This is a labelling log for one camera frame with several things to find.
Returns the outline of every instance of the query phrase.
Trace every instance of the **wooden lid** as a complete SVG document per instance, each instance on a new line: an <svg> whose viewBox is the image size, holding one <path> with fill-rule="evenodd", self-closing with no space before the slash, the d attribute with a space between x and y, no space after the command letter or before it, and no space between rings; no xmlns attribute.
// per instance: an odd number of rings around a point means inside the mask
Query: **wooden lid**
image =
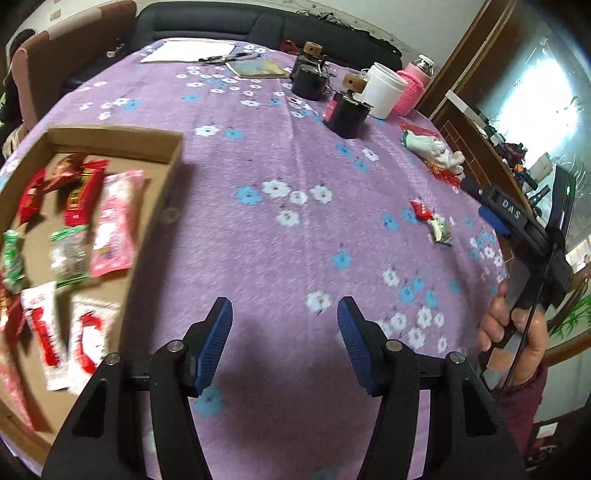
<svg viewBox="0 0 591 480"><path fill-rule="evenodd" d="M366 84L365 80L354 73L345 73L345 78L343 78L343 87L356 93L363 92Z"/></svg>
<svg viewBox="0 0 591 480"><path fill-rule="evenodd" d="M307 41L304 44L304 51L308 55L312 55L313 57L320 57L320 54L322 53L322 45L318 45L317 43Z"/></svg>

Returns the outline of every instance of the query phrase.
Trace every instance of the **candy wrapper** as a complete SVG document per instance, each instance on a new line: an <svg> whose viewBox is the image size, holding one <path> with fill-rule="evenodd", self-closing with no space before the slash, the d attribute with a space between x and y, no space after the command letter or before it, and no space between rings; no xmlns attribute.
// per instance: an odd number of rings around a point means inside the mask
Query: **candy wrapper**
<svg viewBox="0 0 591 480"><path fill-rule="evenodd" d="M51 180L45 185L43 191L47 193L59 190L78 180L82 170L82 162L84 162L85 158L85 153L73 153L62 158L53 169Z"/></svg>
<svg viewBox="0 0 591 480"><path fill-rule="evenodd" d="M107 351L107 338L117 315L119 305L75 295L74 313L70 327L70 360L68 364L68 391L80 395Z"/></svg>
<svg viewBox="0 0 591 480"><path fill-rule="evenodd" d="M100 190L105 179L108 160L98 160L82 165L80 173L81 185L68 195L64 210L64 223L67 226L88 225Z"/></svg>
<svg viewBox="0 0 591 480"><path fill-rule="evenodd" d="M3 285L11 293L20 293L25 274L23 273L22 255L17 243L20 236L15 230L4 232L4 255L2 256Z"/></svg>
<svg viewBox="0 0 591 480"><path fill-rule="evenodd" d="M143 170L129 170L105 179L90 275L100 277L134 263L133 233L137 223Z"/></svg>
<svg viewBox="0 0 591 480"><path fill-rule="evenodd" d="M21 293L22 308L29 328L37 338L47 389L50 391L68 386L67 351L57 326L55 292L56 282L51 281Z"/></svg>
<svg viewBox="0 0 591 480"><path fill-rule="evenodd" d="M86 256L87 225L64 228L51 235L51 269L57 277L57 287L89 278Z"/></svg>
<svg viewBox="0 0 591 480"><path fill-rule="evenodd" d="M18 224L27 223L41 211L43 205L43 187L45 186L45 169L39 170L27 185L18 203Z"/></svg>

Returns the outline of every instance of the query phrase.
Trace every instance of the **table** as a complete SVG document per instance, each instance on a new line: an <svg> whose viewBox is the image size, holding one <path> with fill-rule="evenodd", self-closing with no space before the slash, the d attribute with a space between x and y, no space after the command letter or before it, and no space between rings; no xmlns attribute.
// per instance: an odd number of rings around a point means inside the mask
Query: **table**
<svg viewBox="0 0 591 480"><path fill-rule="evenodd" d="M328 99L306 102L288 80L238 79L223 66L139 62L159 44L64 97L7 161L0 187L50 125L181 131L168 200L180 218L162 222L147 248L122 352L182 338L228 297L234 323L216 377L191 401L213 477L355 478L379 400L356 382L338 300L353 296L417 352L475 353L478 321L506 276L494 231L473 199L402 147L399 117L370 117L361 138L345 141L322 124ZM294 61L241 46L286 68ZM405 120L434 128L416 112ZM450 222L452 247L433 243L412 213L415 197ZM411 477L422 470L427 426L422 395ZM143 435L157 477L148 417Z"/></svg>

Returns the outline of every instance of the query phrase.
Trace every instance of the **human hand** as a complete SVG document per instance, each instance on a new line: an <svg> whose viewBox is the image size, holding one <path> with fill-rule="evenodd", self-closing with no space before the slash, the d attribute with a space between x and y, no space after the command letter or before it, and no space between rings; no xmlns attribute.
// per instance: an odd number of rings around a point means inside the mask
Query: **human hand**
<svg viewBox="0 0 591 480"><path fill-rule="evenodd" d="M491 300L488 311L480 322L476 341L483 352L488 351L493 342L500 342L505 335L505 327L509 325L509 307L505 301L508 291L509 282L503 280L499 283L498 291ZM528 315L529 311L523 309L514 309L511 312L511 320L521 333L525 329ZM544 354L548 348L549 338L546 320L541 312L536 311L534 313L527 337L528 343L521 352L519 361L515 366L510 386L527 382L533 377L540 362L544 358Z"/></svg>

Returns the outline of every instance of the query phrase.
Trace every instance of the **white snack package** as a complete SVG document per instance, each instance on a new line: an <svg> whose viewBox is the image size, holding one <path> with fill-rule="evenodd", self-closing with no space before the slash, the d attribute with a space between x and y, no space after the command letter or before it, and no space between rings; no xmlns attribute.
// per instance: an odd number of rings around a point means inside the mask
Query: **white snack package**
<svg viewBox="0 0 591 480"><path fill-rule="evenodd" d="M80 395L109 353L107 339L120 306L80 295L74 295L72 304L68 391Z"/></svg>

